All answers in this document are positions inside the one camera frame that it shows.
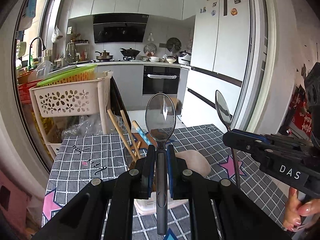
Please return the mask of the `right hand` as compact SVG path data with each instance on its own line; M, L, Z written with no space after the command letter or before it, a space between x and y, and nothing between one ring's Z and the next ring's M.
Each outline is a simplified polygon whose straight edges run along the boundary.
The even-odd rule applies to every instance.
M293 231L295 226L301 225L301 217L308 217L319 214L319 199L313 199L302 204L298 199L298 191L289 188L288 200L285 205L283 226L289 231Z

